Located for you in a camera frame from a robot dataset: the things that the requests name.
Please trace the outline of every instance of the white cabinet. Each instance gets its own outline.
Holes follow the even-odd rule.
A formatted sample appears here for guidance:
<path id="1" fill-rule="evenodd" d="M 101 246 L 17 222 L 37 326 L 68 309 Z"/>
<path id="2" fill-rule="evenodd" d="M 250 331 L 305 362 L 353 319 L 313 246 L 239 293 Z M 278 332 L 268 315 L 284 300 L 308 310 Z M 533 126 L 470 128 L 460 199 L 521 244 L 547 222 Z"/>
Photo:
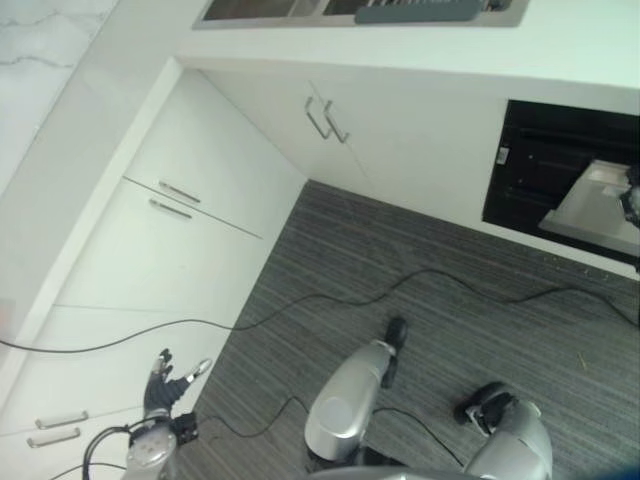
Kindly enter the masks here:
<path id="1" fill-rule="evenodd" d="M 56 304 L 175 312 L 229 325 L 269 247 L 123 180 Z"/>
<path id="2" fill-rule="evenodd" d="M 309 178 L 371 193 L 369 180 L 331 131 L 325 104 L 307 80 L 219 71 L 206 75 Z"/>
<path id="3" fill-rule="evenodd" d="M 436 90 L 407 72 L 371 71 L 343 81 L 207 75 L 311 179 L 480 224 L 505 99 Z M 328 129 L 333 122 L 344 144 L 334 132 L 323 140 L 302 116 L 309 95 L 318 123 Z"/>
<path id="4" fill-rule="evenodd" d="M 126 177 L 258 236 L 300 175 L 211 82 L 185 71 Z"/>
<path id="5" fill-rule="evenodd" d="M 241 308 L 242 302 L 238 302 L 230 312 L 234 320 Z M 38 337 L 37 346 L 54 349 L 91 347 L 180 318 L 185 316 L 54 307 Z M 151 366 L 164 348 L 173 355 L 171 378 L 178 378 L 203 358 L 215 362 L 228 334 L 219 328 L 187 323 L 157 329 L 93 352 L 30 353 L 0 415 L 0 435 L 34 429 L 38 424 L 50 426 L 82 418 L 83 412 L 91 419 L 142 406 Z M 205 382 L 206 377 L 200 377 L 189 387 L 174 407 L 174 414 L 193 409 Z"/>
<path id="6" fill-rule="evenodd" d="M 314 79 L 373 184 L 373 197 L 463 225 L 477 224 L 506 100 L 420 82 Z"/>
<path id="7" fill-rule="evenodd" d="M 65 470 L 80 465 L 87 444 L 105 428 L 131 424 L 140 420 L 141 410 L 133 409 L 113 415 L 68 425 L 50 431 L 34 430 L 0 437 L 0 478 L 16 480 L 46 480 Z M 49 445 L 33 448 L 29 445 Z M 112 435 L 105 439 L 92 458 L 93 462 L 106 462 L 125 466 L 128 450 L 127 435 Z M 91 467 L 92 480 L 120 480 L 122 470 Z M 80 480 L 80 469 L 63 477 Z"/>

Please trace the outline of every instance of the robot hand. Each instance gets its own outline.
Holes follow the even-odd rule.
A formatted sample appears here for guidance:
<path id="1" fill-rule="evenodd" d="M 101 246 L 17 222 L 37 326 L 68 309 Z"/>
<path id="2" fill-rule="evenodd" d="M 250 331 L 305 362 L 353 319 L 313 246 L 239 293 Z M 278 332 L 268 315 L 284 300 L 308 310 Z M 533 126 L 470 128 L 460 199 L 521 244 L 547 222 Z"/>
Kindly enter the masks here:
<path id="1" fill-rule="evenodd" d="M 184 395 L 189 385 L 213 364 L 211 359 L 204 359 L 182 378 L 167 381 L 167 376 L 173 370 L 173 366 L 169 365 L 171 358 L 171 353 L 165 348 L 153 364 L 144 392 L 145 418 L 162 414 L 169 416 L 173 405 Z"/>

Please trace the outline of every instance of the sink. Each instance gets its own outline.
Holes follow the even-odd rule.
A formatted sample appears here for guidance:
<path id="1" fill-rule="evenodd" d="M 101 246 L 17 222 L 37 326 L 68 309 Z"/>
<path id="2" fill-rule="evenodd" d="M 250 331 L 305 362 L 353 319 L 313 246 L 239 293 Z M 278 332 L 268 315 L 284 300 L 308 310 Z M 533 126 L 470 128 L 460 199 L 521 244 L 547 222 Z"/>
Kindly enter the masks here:
<path id="1" fill-rule="evenodd" d="M 214 0 L 203 22 L 313 15 L 318 0 Z"/>
<path id="2" fill-rule="evenodd" d="M 514 27 L 529 0 L 213 0 L 195 29 L 360 24 Z"/>

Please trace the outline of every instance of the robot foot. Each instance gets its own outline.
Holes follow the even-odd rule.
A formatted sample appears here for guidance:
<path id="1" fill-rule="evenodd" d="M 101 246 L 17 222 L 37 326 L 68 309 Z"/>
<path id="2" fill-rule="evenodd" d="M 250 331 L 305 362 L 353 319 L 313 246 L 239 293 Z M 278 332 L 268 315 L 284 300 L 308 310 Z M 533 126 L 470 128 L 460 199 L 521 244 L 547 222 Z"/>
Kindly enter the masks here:
<path id="1" fill-rule="evenodd" d="M 502 420 L 504 409 L 515 397 L 507 385 L 493 382 L 477 390 L 453 410 L 453 418 L 460 425 L 473 423 L 483 435 L 491 435 Z"/>
<path id="2" fill-rule="evenodd" d="M 384 336 L 384 343 L 394 348 L 396 354 L 389 360 L 389 367 L 387 372 L 382 377 L 381 386 L 384 389 L 391 388 L 393 385 L 393 379 L 396 376 L 398 370 L 398 353 L 404 346 L 404 342 L 407 340 L 407 333 L 409 327 L 407 321 L 402 317 L 394 317 L 389 321 L 387 325 L 387 333 Z"/>

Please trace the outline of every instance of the gray carpet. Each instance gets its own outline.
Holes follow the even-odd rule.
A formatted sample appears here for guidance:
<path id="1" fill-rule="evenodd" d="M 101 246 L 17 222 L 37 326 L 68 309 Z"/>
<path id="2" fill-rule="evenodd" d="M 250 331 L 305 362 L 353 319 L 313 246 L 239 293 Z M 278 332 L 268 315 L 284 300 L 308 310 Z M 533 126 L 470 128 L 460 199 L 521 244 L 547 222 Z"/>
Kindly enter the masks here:
<path id="1" fill-rule="evenodd" d="M 301 296 L 371 298 L 421 267 L 449 272 L 489 295 L 527 296 L 578 286 L 637 319 L 638 284 L 582 264 L 310 182 L 247 302 L 238 325 L 256 322 Z M 411 412 L 464 461 L 482 445 L 451 410 L 494 380 L 543 411 L 554 448 L 554 478 L 593 478 L 640 462 L 640 334 L 601 302 L 556 293 L 503 305 L 437 274 L 403 284 L 367 307 L 310 300 L 264 326 L 234 332 L 197 405 L 240 432 L 262 429 L 291 395 L 307 406 L 341 361 L 403 315 L 409 338 L 393 389 L 379 406 Z M 305 412 L 290 403 L 265 434 L 235 436 L 218 420 L 182 452 L 195 479 L 304 476 Z M 410 419 L 380 413 L 372 447 L 416 467 L 459 470 Z"/>

